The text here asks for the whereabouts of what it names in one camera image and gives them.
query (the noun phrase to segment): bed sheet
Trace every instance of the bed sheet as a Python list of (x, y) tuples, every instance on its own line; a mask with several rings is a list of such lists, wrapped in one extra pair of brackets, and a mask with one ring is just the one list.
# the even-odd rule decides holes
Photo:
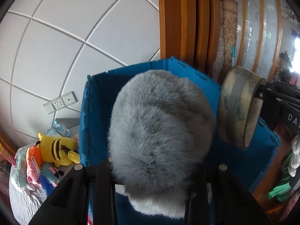
[[(79, 126), (70, 129), (70, 138), (75, 134), (79, 133)], [(18, 149), (18, 153), (25, 148), (33, 146), (34, 143), (21, 147)], [(75, 164), (69, 166), (61, 166), (59, 170), (64, 171), (64, 176), (73, 168)], [(34, 192), (31, 192), (30, 196), (27, 196), (24, 192), (19, 192), (15, 189), (11, 182), (11, 172), (9, 178), (9, 197), (10, 203), (13, 210), (13, 215), (15, 219), (20, 223), (20, 225), (28, 225), (30, 220), (33, 218), (37, 210), (40, 208), (41, 204), (46, 200), (46, 192), (42, 188), (37, 188)]]

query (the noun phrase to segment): black mount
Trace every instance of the black mount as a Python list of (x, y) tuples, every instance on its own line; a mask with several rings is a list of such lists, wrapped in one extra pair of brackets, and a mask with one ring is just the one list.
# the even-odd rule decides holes
[(268, 82), (260, 85), (255, 97), (264, 100), (260, 116), (271, 130), (280, 122), (300, 135), (300, 89), (285, 82)]
[[(194, 185), (186, 203), (185, 225), (271, 225), (260, 205), (225, 165), (211, 168), (199, 164), (191, 179)], [(121, 182), (112, 176), (108, 159), (98, 167), (74, 166), (29, 225), (86, 225), (90, 183), (96, 183), (94, 225), (118, 225), (114, 186)], [(212, 205), (208, 203), (208, 184), (211, 186)]]

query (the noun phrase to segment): blue plastic crate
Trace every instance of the blue plastic crate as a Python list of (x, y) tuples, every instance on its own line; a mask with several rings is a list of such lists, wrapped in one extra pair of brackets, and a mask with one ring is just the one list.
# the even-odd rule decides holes
[[(136, 74), (151, 69), (167, 70), (193, 81), (204, 91), (216, 118), (221, 86), (174, 57), (88, 76), (82, 102), (79, 142), (80, 160), (85, 166), (97, 165), (108, 157), (110, 116), (121, 88)], [(279, 144), (277, 134), (260, 118), (253, 140), (245, 151), (222, 141), (216, 131), (205, 162), (211, 165), (226, 164), (250, 192), (253, 192), (268, 170)]]

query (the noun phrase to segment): pink pig plush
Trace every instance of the pink pig plush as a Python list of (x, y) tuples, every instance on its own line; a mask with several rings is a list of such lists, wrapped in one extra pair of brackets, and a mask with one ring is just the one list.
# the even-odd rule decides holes
[(39, 181), (40, 178), (40, 168), (42, 166), (41, 152), (36, 145), (28, 148), (26, 153), (27, 161), (27, 181), (38, 187), (42, 187)]
[(40, 178), (40, 174), (38, 173), (33, 162), (31, 160), (28, 160), (28, 165), (27, 165), (27, 181), (28, 181), (28, 183), (34, 184), (38, 187), (42, 187), (42, 184), (40, 183), (39, 178)]

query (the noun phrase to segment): clear tape roll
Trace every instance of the clear tape roll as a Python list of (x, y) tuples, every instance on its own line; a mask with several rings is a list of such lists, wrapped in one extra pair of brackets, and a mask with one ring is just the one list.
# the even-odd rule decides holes
[(266, 80), (240, 66), (227, 74), (219, 98), (217, 126), (221, 139), (247, 149), (253, 138), (263, 105), (254, 95)]

